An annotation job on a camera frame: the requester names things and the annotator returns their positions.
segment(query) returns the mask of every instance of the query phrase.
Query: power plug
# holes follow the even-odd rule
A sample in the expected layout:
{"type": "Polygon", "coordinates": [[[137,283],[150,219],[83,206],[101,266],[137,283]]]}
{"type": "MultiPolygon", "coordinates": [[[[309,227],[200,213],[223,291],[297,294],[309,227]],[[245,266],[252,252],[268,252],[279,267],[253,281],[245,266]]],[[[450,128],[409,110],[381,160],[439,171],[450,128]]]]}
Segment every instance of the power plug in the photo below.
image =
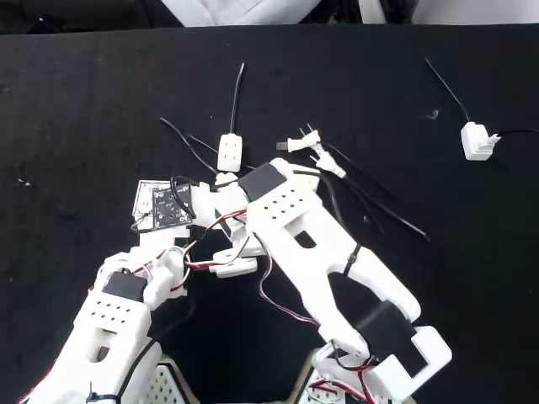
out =
{"type": "Polygon", "coordinates": [[[494,146],[501,139],[497,135],[489,136],[484,125],[468,122],[461,130],[462,147],[467,160],[488,160],[494,151],[494,146]]]}
{"type": "Polygon", "coordinates": [[[243,140],[241,136],[228,133],[221,136],[217,169],[219,171],[237,173],[242,165],[243,140]]]}

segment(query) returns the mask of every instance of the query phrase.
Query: white plastic part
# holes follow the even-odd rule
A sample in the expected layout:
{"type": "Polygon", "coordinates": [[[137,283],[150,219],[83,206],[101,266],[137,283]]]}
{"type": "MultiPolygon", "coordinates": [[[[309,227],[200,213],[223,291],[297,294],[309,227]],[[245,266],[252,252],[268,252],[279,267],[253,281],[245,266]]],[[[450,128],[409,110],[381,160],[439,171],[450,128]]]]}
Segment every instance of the white plastic part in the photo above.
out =
{"type": "Polygon", "coordinates": [[[168,366],[156,366],[138,404],[186,404],[168,366]]]}
{"type": "Polygon", "coordinates": [[[242,137],[234,133],[221,136],[217,168],[219,171],[232,171],[237,173],[242,165],[242,137]]]}
{"type": "MultiPolygon", "coordinates": [[[[143,303],[90,292],[51,372],[35,387],[29,403],[85,402],[90,383],[97,394],[117,394],[131,364],[148,344],[150,323],[150,311],[143,303]],[[104,348],[108,352],[99,360],[104,348]]],[[[136,402],[161,354],[161,347],[154,343],[133,373],[122,402],[136,402]]]]}
{"type": "Polygon", "coordinates": [[[339,178],[344,178],[346,176],[346,171],[337,164],[328,151],[319,152],[318,157],[318,160],[314,157],[312,158],[316,162],[317,168],[333,173],[339,178]]]}
{"type": "Polygon", "coordinates": [[[291,139],[290,137],[286,141],[288,152],[295,152],[297,150],[312,147],[320,143],[320,135],[318,130],[313,130],[310,133],[303,136],[301,139],[291,139]]]}
{"type": "MultiPolygon", "coordinates": [[[[231,259],[236,254],[233,250],[224,250],[213,254],[213,259],[223,260],[231,259]]],[[[237,258],[226,265],[211,265],[210,272],[217,275],[217,278],[231,278],[232,276],[251,274],[257,269],[256,258],[237,258]]]]}
{"type": "Polygon", "coordinates": [[[500,137],[497,135],[489,136],[484,125],[468,122],[462,127],[461,139],[467,160],[484,161],[492,156],[494,146],[500,137]]]}
{"type": "Polygon", "coordinates": [[[416,376],[410,377],[397,357],[390,355],[365,372],[365,383],[371,390],[404,401],[451,360],[450,348],[433,327],[416,327],[416,331],[412,343],[427,365],[416,376]]]}

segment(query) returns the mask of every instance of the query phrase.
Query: black wire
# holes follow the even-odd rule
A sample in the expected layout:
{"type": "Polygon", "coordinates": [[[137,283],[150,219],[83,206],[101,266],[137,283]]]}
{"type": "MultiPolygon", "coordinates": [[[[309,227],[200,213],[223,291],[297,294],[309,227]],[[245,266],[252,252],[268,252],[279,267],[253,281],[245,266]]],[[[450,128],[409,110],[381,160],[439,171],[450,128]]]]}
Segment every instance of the black wire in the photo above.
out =
{"type": "Polygon", "coordinates": [[[389,189],[386,188],[384,184],[380,182],[378,178],[376,178],[374,175],[369,174],[367,171],[365,171],[363,168],[361,168],[354,160],[352,160],[350,157],[346,156],[341,150],[339,150],[336,146],[332,145],[331,143],[327,143],[326,141],[321,142],[322,146],[329,147],[331,150],[339,154],[344,160],[348,162],[353,168],[358,170],[360,173],[362,173],[364,176],[368,177],[373,183],[375,183],[380,189],[382,189],[386,194],[391,196],[392,198],[397,198],[393,192],[391,192],[389,189]]]}
{"type": "Polygon", "coordinates": [[[191,206],[189,206],[188,203],[186,203],[182,198],[181,196],[179,196],[179,193],[178,193],[178,189],[176,188],[177,186],[177,181],[178,179],[183,179],[184,181],[187,180],[188,181],[188,184],[189,184],[189,193],[191,192],[191,184],[193,183],[192,180],[190,180],[189,178],[187,177],[184,177],[182,175],[176,175],[176,176],[172,176],[170,178],[170,190],[172,191],[172,197],[174,198],[174,200],[176,201],[176,203],[179,205],[179,207],[185,211],[185,213],[187,213],[189,216],[191,216],[191,219],[194,219],[196,218],[196,214],[195,212],[193,211],[193,208],[191,208],[191,206]]]}
{"type": "Polygon", "coordinates": [[[193,153],[193,155],[198,159],[199,162],[204,164],[209,170],[211,170],[215,175],[217,175],[217,170],[200,156],[200,154],[191,146],[191,144],[180,129],[178,129],[170,121],[164,119],[163,117],[159,118],[159,120],[163,122],[166,126],[168,126],[168,128],[170,128],[176,135],[179,136],[179,138],[185,143],[185,145],[189,148],[189,150],[193,153]]]}
{"type": "Polygon", "coordinates": [[[343,215],[340,212],[339,208],[339,202],[337,201],[337,196],[335,194],[335,188],[334,185],[331,183],[331,180],[328,178],[327,175],[321,175],[320,179],[328,189],[329,199],[331,200],[331,206],[333,207],[335,218],[337,219],[337,222],[347,231],[346,225],[344,223],[343,215]]]}
{"type": "Polygon", "coordinates": [[[378,231],[384,235],[384,229],[382,228],[382,225],[380,224],[380,221],[376,218],[376,215],[372,211],[371,207],[366,201],[366,197],[356,188],[354,188],[348,181],[345,181],[346,185],[348,185],[348,188],[352,191],[352,194],[360,201],[360,203],[365,207],[367,214],[371,217],[372,222],[374,223],[374,226],[378,229],[378,231]]]}
{"type": "Polygon", "coordinates": [[[413,225],[406,219],[402,218],[397,213],[393,212],[391,209],[389,209],[387,206],[385,206],[383,203],[379,202],[378,200],[372,198],[365,190],[354,180],[346,177],[344,178],[344,181],[349,183],[349,186],[355,190],[357,190],[359,193],[361,193],[366,199],[368,199],[374,206],[377,206],[379,209],[386,212],[388,215],[390,215],[393,219],[400,221],[402,224],[404,224],[408,229],[418,233],[420,236],[422,236],[425,240],[429,240],[429,237],[427,236],[427,233],[425,233],[423,230],[419,229],[417,226],[413,225]]]}
{"type": "Polygon", "coordinates": [[[453,90],[451,90],[451,88],[449,87],[449,85],[447,84],[446,80],[444,80],[442,78],[442,76],[438,73],[438,71],[435,69],[434,66],[432,66],[432,63],[430,63],[430,60],[428,58],[425,57],[424,61],[427,62],[427,65],[429,65],[430,67],[430,70],[432,70],[432,72],[436,75],[436,77],[438,77],[438,80],[440,80],[440,82],[444,85],[444,87],[446,88],[446,90],[449,92],[449,94],[451,94],[451,96],[453,97],[453,99],[455,100],[455,102],[458,104],[459,107],[461,107],[461,111],[462,113],[464,114],[464,117],[466,118],[466,121],[467,122],[470,122],[471,119],[470,119],[470,115],[468,113],[468,111],[466,111],[466,108],[464,108],[464,105],[461,103],[461,101],[458,99],[458,97],[456,96],[455,93],[453,93],[453,90]]]}
{"type": "Polygon", "coordinates": [[[502,130],[501,132],[496,133],[497,136],[506,136],[506,135],[513,135],[516,133],[535,133],[539,135],[538,129],[511,129],[511,130],[502,130]]]}
{"type": "Polygon", "coordinates": [[[358,370],[361,366],[346,366],[345,364],[343,364],[341,361],[340,361],[340,357],[339,357],[339,349],[337,348],[337,344],[335,343],[335,340],[331,340],[331,346],[334,348],[334,359],[335,359],[335,362],[337,362],[337,365],[341,368],[343,368],[344,370],[358,370]]]}
{"type": "Polygon", "coordinates": [[[129,385],[129,382],[131,380],[131,377],[133,376],[133,373],[135,372],[135,369],[137,365],[141,362],[141,360],[146,356],[147,352],[150,350],[150,348],[153,346],[153,344],[156,342],[155,339],[150,340],[150,342],[144,347],[144,349],[137,355],[136,359],[133,361],[133,364],[127,371],[127,374],[125,375],[124,382],[122,383],[120,389],[118,390],[118,397],[121,399],[121,397],[125,393],[125,389],[127,389],[127,386],[129,385]]]}
{"type": "Polygon", "coordinates": [[[241,67],[239,68],[239,72],[237,73],[236,87],[234,88],[234,98],[232,100],[232,114],[230,116],[230,133],[235,133],[234,129],[236,126],[237,98],[239,95],[239,85],[242,81],[244,68],[245,68],[245,63],[242,63],[241,67]]]}

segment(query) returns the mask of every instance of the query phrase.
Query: white plug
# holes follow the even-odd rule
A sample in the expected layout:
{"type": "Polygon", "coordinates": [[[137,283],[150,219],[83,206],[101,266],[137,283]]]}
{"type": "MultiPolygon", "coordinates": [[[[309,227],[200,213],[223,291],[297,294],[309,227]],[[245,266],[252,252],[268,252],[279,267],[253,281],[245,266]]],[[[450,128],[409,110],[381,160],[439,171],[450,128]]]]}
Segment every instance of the white plug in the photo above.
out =
{"type": "Polygon", "coordinates": [[[320,168],[324,171],[329,171],[330,173],[335,174],[339,178],[344,178],[346,176],[346,171],[341,168],[339,164],[331,157],[327,151],[321,151],[318,154],[320,157],[318,160],[311,156],[311,159],[317,164],[317,168],[320,168]]]}
{"type": "Polygon", "coordinates": [[[498,135],[489,136],[484,125],[468,122],[461,130],[462,147],[467,160],[488,160],[494,146],[501,139],[498,135]]]}
{"type": "Polygon", "coordinates": [[[237,173],[242,165],[243,140],[241,136],[228,133],[221,136],[217,169],[237,173]]]}
{"type": "Polygon", "coordinates": [[[277,143],[277,150],[287,150],[290,153],[306,149],[307,147],[313,147],[317,143],[320,143],[320,135],[318,134],[318,130],[312,130],[301,139],[291,139],[289,137],[287,141],[280,141],[277,143]]]}

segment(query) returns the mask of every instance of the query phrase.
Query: black cloth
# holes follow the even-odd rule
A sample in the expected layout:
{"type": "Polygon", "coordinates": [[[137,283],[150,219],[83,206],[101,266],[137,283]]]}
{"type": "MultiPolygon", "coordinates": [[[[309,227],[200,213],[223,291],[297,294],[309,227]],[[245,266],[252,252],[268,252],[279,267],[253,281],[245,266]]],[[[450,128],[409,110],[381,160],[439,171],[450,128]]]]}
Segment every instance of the black cloth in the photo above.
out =
{"type": "MultiPolygon", "coordinates": [[[[351,233],[417,296],[417,324],[435,326],[453,350],[417,401],[531,399],[539,136],[507,136],[487,162],[466,161],[462,113],[424,56],[476,122],[537,127],[538,41],[534,25],[0,37],[0,402],[52,365],[104,258],[137,244],[129,226],[138,179],[212,180],[157,119],[216,146],[242,61],[237,133],[247,162],[275,157],[275,143],[309,122],[397,196],[379,198],[429,233],[426,243],[375,210],[380,237],[334,181],[351,233]]],[[[309,162],[306,154],[291,158],[309,162]]],[[[210,237],[198,254],[225,246],[210,237]]],[[[322,345],[313,327],[259,298],[259,277],[195,274],[189,297],[154,312],[152,335],[192,309],[160,342],[203,402],[285,399],[322,345]]],[[[351,321],[374,304],[364,287],[331,278],[351,321]]],[[[304,312],[279,269],[267,290],[304,312]]]]}

